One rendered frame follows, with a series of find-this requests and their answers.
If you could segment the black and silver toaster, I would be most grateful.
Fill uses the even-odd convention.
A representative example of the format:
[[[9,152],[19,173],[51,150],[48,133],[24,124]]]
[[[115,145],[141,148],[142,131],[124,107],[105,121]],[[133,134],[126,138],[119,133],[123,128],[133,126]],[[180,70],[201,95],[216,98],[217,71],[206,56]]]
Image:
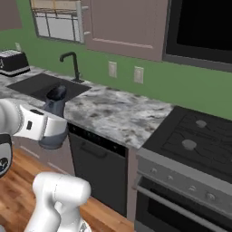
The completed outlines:
[[[26,54],[16,50],[0,51],[0,73],[13,77],[30,71]]]

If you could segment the mauve base cupboard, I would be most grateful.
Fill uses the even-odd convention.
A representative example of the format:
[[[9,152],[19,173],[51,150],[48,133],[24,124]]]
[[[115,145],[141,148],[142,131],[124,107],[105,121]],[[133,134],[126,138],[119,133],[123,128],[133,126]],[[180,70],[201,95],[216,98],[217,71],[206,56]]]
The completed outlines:
[[[37,141],[20,137],[13,137],[13,144],[26,155],[34,157],[51,169],[55,169],[63,174],[75,175],[68,138],[65,139],[62,147],[58,150],[46,150]]]

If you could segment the mauve wall cupboard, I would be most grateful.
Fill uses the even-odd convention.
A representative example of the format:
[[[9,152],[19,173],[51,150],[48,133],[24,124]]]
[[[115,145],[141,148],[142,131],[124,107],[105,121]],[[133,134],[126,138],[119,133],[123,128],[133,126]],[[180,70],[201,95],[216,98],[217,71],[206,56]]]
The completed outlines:
[[[0,31],[21,28],[22,22],[16,0],[0,0]]]

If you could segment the black sink basin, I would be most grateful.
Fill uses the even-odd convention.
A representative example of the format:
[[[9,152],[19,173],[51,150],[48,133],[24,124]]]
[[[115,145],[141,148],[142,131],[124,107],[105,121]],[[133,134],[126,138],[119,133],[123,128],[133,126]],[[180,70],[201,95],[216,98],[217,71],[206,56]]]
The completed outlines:
[[[90,87],[83,84],[57,78],[45,73],[39,73],[33,77],[10,84],[8,88],[44,102],[46,94],[52,88],[59,85],[66,87],[67,93],[65,100],[67,102],[90,90]]]

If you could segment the silver oven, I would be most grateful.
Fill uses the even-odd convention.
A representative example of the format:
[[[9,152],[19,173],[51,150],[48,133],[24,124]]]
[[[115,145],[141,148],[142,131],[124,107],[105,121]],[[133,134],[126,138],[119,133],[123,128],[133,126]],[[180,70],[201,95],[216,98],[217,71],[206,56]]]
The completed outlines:
[[[142,147],[137,152],[137,190],[212,232],[232,232],[232,164],[197,164]]]

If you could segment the black tap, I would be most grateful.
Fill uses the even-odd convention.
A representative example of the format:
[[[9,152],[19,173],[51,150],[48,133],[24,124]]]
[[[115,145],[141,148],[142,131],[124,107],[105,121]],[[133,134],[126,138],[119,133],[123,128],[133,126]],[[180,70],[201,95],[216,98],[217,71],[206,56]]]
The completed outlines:
[[[75,75],[75,78],[72,79],[72,82],[77,82],[77,83],[84,82],[84,80],[80,78],[81,74],[79,72],[78,63],[77,63],[77,55],[75,52],[68,52],[68,53],[61,54],[60,62],[63,63],[64,59],[69,56],[72,57],[72,63],[73,63],[74,75]]]

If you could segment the mauve wall cupboard door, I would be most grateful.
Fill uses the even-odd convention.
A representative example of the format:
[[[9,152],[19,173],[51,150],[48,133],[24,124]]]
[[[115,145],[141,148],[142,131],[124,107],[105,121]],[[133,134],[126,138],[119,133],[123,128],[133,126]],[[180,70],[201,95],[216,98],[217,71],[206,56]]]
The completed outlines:
[[[159,62],[169,0],[82,0],[89,6],[90,50]]]

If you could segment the black gas hob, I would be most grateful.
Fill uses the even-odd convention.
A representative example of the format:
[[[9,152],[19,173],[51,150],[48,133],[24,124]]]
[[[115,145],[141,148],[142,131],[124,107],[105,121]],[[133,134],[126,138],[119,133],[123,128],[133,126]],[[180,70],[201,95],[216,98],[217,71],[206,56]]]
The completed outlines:
[[[232,121],[175,106],[142,145],[232,184]]]

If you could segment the black microwave oven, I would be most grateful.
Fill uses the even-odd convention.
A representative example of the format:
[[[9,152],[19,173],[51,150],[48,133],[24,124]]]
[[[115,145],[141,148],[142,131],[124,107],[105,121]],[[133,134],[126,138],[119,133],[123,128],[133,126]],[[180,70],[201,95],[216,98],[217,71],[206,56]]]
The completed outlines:
[[[232,0],[169,0],[163,60],[232,73]]]

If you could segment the dark grey-blue pitcher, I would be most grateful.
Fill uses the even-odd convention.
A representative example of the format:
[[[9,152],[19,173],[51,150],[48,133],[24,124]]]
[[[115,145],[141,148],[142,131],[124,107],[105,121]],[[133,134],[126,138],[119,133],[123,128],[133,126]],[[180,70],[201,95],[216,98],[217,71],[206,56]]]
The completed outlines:
[[[43,106],[44,111],[48,111],[56,116],[63,117],[64,107],[65,107],[65,96],[67,90],[63,85],[54,87],[46,94],[46,102]],[[39,141],[39,145],[47,150],[58,150],[62,147],[68,134],[68,128],[62,134],[55,135],[52,137],[43,137]]]

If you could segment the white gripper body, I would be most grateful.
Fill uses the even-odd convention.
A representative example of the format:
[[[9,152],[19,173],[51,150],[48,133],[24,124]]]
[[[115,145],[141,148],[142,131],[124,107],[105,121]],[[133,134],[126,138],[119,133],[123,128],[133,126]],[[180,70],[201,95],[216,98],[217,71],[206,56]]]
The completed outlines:
[[[61,135],[65,132],[67,126],[67,120],[58,116],[48,117],[45,130],[44,137],[53,137],[57,135]]]

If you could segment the window with white frame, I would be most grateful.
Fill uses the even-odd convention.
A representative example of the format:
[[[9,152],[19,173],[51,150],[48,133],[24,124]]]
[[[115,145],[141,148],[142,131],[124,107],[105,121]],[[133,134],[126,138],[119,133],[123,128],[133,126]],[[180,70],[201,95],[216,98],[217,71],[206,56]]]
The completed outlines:
[[[84,43],[81,0],[30,0],[37,34]]]

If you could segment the black dishwasher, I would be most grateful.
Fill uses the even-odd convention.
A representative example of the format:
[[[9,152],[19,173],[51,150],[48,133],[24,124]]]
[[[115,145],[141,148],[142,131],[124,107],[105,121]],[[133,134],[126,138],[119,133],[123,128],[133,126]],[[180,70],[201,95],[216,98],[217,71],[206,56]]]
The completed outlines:
[[[71,123],[68,129],[75,176],[91,184],[94,198],[126,217],[128,149]],[[107,157],[98,159],[80,150],[83,142],[97,153],[107,152]]]

